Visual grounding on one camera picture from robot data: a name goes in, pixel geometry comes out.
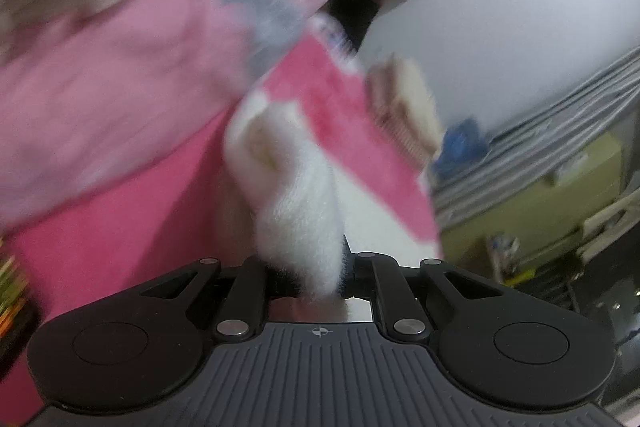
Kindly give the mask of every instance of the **circular cap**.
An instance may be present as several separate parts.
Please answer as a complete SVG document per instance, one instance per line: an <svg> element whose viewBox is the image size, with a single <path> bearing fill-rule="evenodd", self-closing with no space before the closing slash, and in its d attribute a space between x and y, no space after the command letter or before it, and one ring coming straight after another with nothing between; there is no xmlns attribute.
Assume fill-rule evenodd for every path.
<svg viewBox="0 0 640 427"><path fill-rule="evenodd" d="M424 322L418 319L400 319L394 324L394 329L403 335L419 335L425 327Z"/></svg>
<svg viewBox="0 0 640 427"><path fill-rule="evenodd" d="M229 319L220 322L216 328L218 333L226 335L228 337L239 337L249 331L249 324L244 321L238 321L235 319Z"/></svg>
<svg viewBox="0 0 640 427"><path fill-rule="evenodd" d="M551 363L569 350L562 331L537 322L509 324L494 335L494 344L505 357L522 363Z"/></svg>
<svg viewBox="0 0 640 427"><path fill-rule="evenodd" d="M96 365L129 362L142 353L149 337L145 330L123 322L106 322L80 331L73 341L76 355Z"/></svg>

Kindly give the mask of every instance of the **white surface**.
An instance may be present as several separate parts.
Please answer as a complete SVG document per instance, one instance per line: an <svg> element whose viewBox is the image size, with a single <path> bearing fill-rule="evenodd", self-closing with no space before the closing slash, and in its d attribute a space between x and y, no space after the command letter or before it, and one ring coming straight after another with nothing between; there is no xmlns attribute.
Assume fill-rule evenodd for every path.
<svg viewBox="0 0 640 427"><path fill-rule="evenodd" d="M568 90L640 43L638 0L409 0L383 7L367 66L415 57L445 124L491 130Z"/></svg>

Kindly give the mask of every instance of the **striped gray fabric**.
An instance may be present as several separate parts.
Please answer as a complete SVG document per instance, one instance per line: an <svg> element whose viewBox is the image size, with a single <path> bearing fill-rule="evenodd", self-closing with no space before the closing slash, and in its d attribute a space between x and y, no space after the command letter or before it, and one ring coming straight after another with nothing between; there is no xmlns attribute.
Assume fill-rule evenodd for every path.
<svg viewBox="0 0 640 427"><path fill-rule="evenodd" d="M639 97L640 47L559 100L496 132L484 160L432 187L439 227L446 230L480 214L551 172L633 108Z"/></svg>

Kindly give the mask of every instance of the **wall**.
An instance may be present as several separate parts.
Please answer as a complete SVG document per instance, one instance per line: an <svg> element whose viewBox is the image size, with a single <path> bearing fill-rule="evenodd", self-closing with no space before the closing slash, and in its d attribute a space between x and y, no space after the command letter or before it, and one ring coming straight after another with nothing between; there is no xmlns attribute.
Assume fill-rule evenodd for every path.
<svg viewBox="0 0 640 427"><path fill-rule="evenodd" d="M638 0L408 0L383 7L361 48L417 58L445 124L505 124L640 43Z"/></svg>

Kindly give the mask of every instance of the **crosshair symbol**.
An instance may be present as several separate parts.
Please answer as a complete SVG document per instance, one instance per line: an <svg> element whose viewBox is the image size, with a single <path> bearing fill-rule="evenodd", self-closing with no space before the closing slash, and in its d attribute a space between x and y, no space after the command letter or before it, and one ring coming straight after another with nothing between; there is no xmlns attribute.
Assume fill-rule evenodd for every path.
<svg viewBox="0 0 640 427"><path fill-rule="evenodd" d="M313 333L316 337L324 337L327 333L331 333L331 331L329 331L327 328L322 326L317 326L309 331Z"/></svg>

